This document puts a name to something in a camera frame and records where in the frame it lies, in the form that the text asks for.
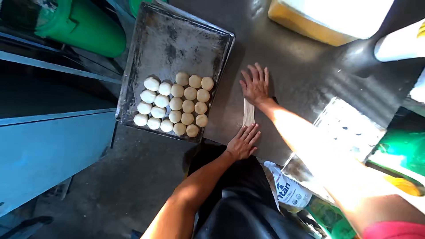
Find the baking tray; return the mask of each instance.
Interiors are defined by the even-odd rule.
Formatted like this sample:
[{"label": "baking tray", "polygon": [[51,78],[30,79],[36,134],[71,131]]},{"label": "baking tray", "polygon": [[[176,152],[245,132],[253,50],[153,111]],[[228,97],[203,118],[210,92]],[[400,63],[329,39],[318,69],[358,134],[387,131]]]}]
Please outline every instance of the baking tray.
[{"label": "baking tray", "polygon": [[[151,130],[147,125],[141,127],[134,124],[133,118],[138,113],[136,106],[141,101],[140,93],[145,90],[143,81],[149,76],[155,76],[161,82],[175,83],[179,71],[212,77],[214,87],[206,103],[208,111],[205,114],[208,116],[234,41],[233,33],[171,5],[142,2],[122,77],[115,118],[124,125],[140,130],[200,142],[205,127],[199,128],[198,135],[191,138],[186,134],[178,136],[173,131],[166,133],[161,129]],[[163,120],[168,118],[170,111],[167,106]]]}]

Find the dough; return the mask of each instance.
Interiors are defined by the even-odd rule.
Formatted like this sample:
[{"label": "dough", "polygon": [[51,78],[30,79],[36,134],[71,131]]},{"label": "dough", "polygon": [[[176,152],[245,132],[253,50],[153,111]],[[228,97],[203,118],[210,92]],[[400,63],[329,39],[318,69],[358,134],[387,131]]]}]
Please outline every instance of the dough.
[{"label": "dough", "polygon": [[176,83],[182,86],[189,84],[189,75],[184,72],[179,72],[176,75]]},{"label": "dough", "polygon": [[189,77],[189,85],[197,89],[201,86],[201,80],[202,78],[200,76],[192,75]]},{"label": "dough", "polygon": [[204,77],[201,81],[202,88],[210,91],[214,86],[214,81],[211,77]]},{"label": "dough", "polygon": [[207,90],[200,89],[196,94],[196,99],[198,99],[200,102],[205,103],[210,99],[210,94]]},{"label": "dough", "polygon": [[177,135],[183,135],[186,132],[186,126],[182,123],[177,123],[173,127],[173,131]]},{"label": "dough", "polygon": [[168,99],[168,96],[159,94],[155,97],[154,103],[160,108],[165,108],[168,103],[170,103],[170,100]]},{"label": "dough", "polygon": [[177,123],[181,120],[181,112],[180,111],[171,111],[168,115],[168,118],[171,122]]},{"label": "dough", "polygon": [[161,123],[161,130],[164,132],[170,132],[173,130],[173,123],[169,119],[165,119]]},{"label": "dough", "polygon": [[146,103],[144,101],[140,102],[137,105],[137,111],[141,114],[149,114],[150,110],[152,109],[152,104]]},{"label": "dough", "polygon": [[171,87],[171,94],[172,94],[174,97],[180,98],[180,97],[182,97],[182,96],[183,96],[183,93],[184,93],[184,88],[183,88],[183,86],[181,86],[181,85],[179,85],[179,84],[174,84],[174,85]]},{"label": "dough", "polygon": [[148,90],[157,91],[159,88],[159,81],[153,77],[148,77],[144,80],[143,85]]},{"label": "dough", "polygon": [[181,107],[183,105],[183,100],[177,97],[174,97],[170,100],[170,108],[174,111],[181,110]]},{"label": "dough", "polygon": [[195,110],[195,104],[191,100],[185,100],[183,101],[183,112],[185,113],[192,113]]},{"label": "dough", "polygon": [[181,122],[185,125],[190,125],[194,120],[193,114],[183,113],[181,115]]},{"label": "dough", "polygon": [[146,103],[153,103],[155,100],[156,93],[151,90],[145,90],[140,94],[140,98]]},{"label": "dough", "polygon": [[147,115],[137,114],[134,119],[134,123],[138,126],[145,126],[147,124]]},{"label": "dough", "polygon": [[184,97],[186,97],[187,100],[194,100],[196,99],[196,89],[192,87],[187,87],[184,90]]},{"label": "dough", "polygon": [[198,114],[205,114],[208,110],[208,106],[204,102],[198,102],[195,105],[195,112]]},{"label": "dough", "polygon": [[168,96],[171,94],[171,86],[167,82],[163,82],[159,85],[158,92],[162,95]]},{"label": "dough", "polygon": [[255,123],[255,107],[244,98],[244,121],[242,125],[250,126]]},{"label": "dough", "polygon": [[161,119],[157,119],[157,118],[150,118],[150,119],[147,121],[147,126],[148,126],[150,129],[159,129],[160,125],[161,125]]},{"label": "dough", "polygon": [[196,125],[189,125],[186,128],[186,133],[187,133],[187,136],[189,136],[189,137],[197,136],[198,132],[199,132],[199,128]]},{"label": "dough", "polygon": [[208,124],[208,117],[205,114],[200,114],[196,117],[196,124],[199,127],[205,127]]},{"label": "dough", "polygon": [[152,110],[150,111],[150,113],[152,114],[153,117],[157,118],[157,119],[161,119],[162,117],[165,116],[165,112],[167,112],[167,110],[165,110],[165,108],[160,108],[158,106],[154,106],[152,108]]}]

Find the stretched dough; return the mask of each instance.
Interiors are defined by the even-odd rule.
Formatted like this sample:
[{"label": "stretched dough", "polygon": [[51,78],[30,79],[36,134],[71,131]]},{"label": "stretched dough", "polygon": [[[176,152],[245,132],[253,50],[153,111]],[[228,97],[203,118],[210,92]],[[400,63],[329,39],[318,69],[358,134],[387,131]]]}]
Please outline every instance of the stretched dough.
[{"label": "stretched dough", "polygon": [[255,107],[244,98],[244,122],[242,125],[251,125],[255,123]]}]

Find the floor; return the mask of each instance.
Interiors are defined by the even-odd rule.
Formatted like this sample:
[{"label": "floor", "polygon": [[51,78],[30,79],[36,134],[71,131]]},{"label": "floor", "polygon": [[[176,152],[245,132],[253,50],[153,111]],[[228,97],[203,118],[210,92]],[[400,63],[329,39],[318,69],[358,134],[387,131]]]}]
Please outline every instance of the floor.
[{"label": "floor", "polygon": [[118,125],[113,149],[73,177],[63,201],[38,203],[54,221],[33,239],[130,238],[144,232],[184,178],[184,154],[195,145]]}]

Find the white container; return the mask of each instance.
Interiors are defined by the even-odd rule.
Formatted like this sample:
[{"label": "white container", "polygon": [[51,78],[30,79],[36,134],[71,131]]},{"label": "white container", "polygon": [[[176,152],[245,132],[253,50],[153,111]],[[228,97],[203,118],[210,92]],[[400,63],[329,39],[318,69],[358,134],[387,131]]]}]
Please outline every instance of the white container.
[{"label": "white container", "polygon": [[375,57],[382,62],[425,57],[425,36],[420,36],[425,19],[381,38],[375,46]]},{"label": "white container", "polygon": [[381,27],[393,1],[273,0],[269,17],[303,35],[340,46],[373,36]]}]

